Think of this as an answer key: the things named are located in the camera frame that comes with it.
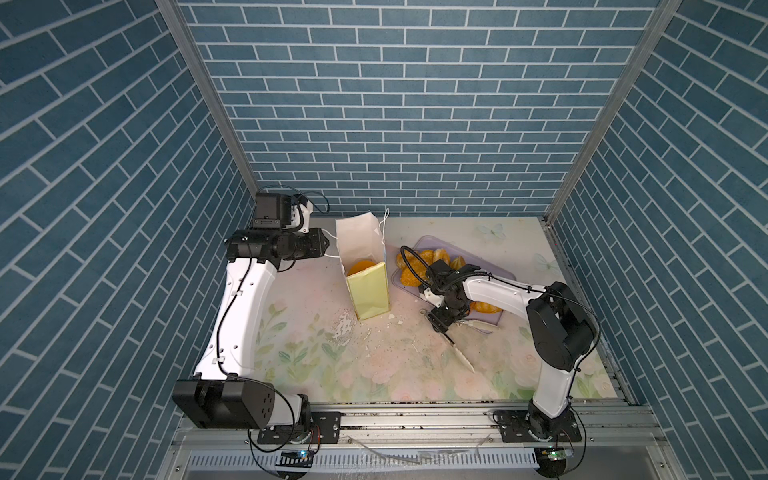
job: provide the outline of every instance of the purple tray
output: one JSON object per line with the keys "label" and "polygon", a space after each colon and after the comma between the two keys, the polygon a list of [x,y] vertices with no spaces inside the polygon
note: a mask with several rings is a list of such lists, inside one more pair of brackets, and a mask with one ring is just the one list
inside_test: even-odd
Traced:
{"label": "purple tray", "polygon": [[[507,270],[504,270],[502,268],[497,267],[496,265],[492,263],[488,263],[485,260],[476,257],[475,255],[472,255],[471,253],[462,250],[458,248],[456,245],[451,245],[448,242],[445,242],[443,240],[440,240],[437,237],[433,237],[432,235],[425,235],[424,237],[421,237],[418,242],[416,242],[416,245],[412,247],[417,252],[421,250],[435,250],[438,248],[445,249],[446,252],[448,252],[448,255],[451,256],[451,260],[461,255],[464,257],[464,260],[467,261],[467,263],[470,263],[472,265],[477,265],[480,268],[482,268],[485,271],[491,272],[494,275],[499,275],[502,278],[508,278],[510,280],[517,280],[517,277]],[[400,283],[400,275],[402,274],[402,269],[398,268],[393,274],[392,274],[392,285],[405,290],[406,292],[410,293],[411,295],[415,296],[419,300],[424,301],[424,303],[427,303],[425,300],[423,300],[419,296],[419,288],[416,286],[405,286],[402,283]],[[498,321],[502,317],[502,312],[499,313],[478,313],[474,310],[469,314],[468,318],[481,320],[486,323],[492,323],[494,325],[498,325]]]}

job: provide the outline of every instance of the yellow paper bag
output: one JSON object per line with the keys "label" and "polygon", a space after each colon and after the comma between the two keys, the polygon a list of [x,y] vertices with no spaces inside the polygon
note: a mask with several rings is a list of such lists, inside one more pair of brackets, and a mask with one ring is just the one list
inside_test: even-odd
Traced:
{"label": "yellow paper bag", "polygon": [[[365,320],[389,312],[386,250],[379,220],[371,213],[338,219],[336,236],[341,269],[357,318]],[[346,276],[349,269],[364,259],[373,260],[376,265]]]}

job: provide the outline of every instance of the floral pattern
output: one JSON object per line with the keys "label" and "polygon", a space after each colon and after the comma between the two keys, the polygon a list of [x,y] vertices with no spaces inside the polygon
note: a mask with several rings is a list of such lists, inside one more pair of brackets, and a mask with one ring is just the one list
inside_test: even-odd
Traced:
{"label": "floral pattern", "polygon": [[[397,288],[390,288],[389,295],[389,313],[358,321],[338,260],[298,262],[278,275],[270,290],[254,366],[280,391],[305,393],[314,402],[533,396],[541,360],[527,320],[504,312],[498,331],[490,335],[452,326],[450,335],[475,367],[472,373],[419,313],[428,304]],[[571,394],[616,396],[596,352],[581,364]]]}

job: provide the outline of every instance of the brick wall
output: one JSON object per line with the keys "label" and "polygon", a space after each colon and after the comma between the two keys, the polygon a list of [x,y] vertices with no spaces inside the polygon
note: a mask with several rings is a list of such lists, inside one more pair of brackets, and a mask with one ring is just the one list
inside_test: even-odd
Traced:
{"label": "brick wall", "polygon": [[181,3],[261,180],[477,216],[544,213],[657,0]]}
{"label": "brick wall", "polygon": [[555,224],[691,478],[765,478],[768,2],[684,0]]}
{"label": "brick wall", "polygon": [[0,3],[0,478],[144,478],[248,194],[152,0]]}

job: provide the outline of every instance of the metal corner post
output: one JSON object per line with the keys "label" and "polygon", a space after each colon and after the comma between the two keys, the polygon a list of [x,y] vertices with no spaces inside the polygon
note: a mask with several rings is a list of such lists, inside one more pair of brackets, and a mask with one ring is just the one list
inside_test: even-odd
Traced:
{"label": "metal corner post", "polygon": [[187,26],[187,22],[184,20],[184,14],[181,12],[177,0],[155,0],[155,2],[160,9],[160,14],[163,15],[163,20],[168,25],[171,36],[176,41],[181,56],[184,57],[184,61],[190,69],[200,94],[203,95],[203,100],[208,105],[216,126],[219,127],[221,137],[232,154],[237,170],[242,175],[251,197],[254,197],[259,190],[256,177],[253,175],[253,170],[248,162],[245,150],[243,150],[243,145],[237,138],[237,134],[235,134],[235,129],[229,115],[227,115],[227,110],[224,108],[223,103],[221,103],[221,98],[214,87],[213,81],[210,79],[203,58],[197,50],[197,44],[192,37],[192,32]]}
{"label": "metal corner post", "polygon": [[558,217],[563,206],[565,205],[568,196],[576,187],[581,174],[586,170],[587,165],[592,159],[592,155],[597,150],[600,142],[603,141],[603,137],[608,132],[608,128],[613,123],[616,114],[619,112],[619,108],[624,103],[624,99],[629,95],[634,82],[645,66],[645,62],[648,61],[650,54],[656,48],[656,44],[661,39],[661,35],[664,30],[667,29],[674,13],[680,6],[682,0],[660,0],[659,5],[651,14],[648,24],[643,32],[643,36],[632,50],[627,64],[624,66],[624,70],[616,80],[616,85],[613,91],[608,96],[608,100],[605,102],[605,106],[600,111],[598,118],[594,121],[592,130],[584,140],[584,144],[581,145],[574,163],[571,169],[565,175],[563,183],[560,189],[554,196],[554,200],[547,208],[544,215],[547,225],[552,225],[554,220]]}

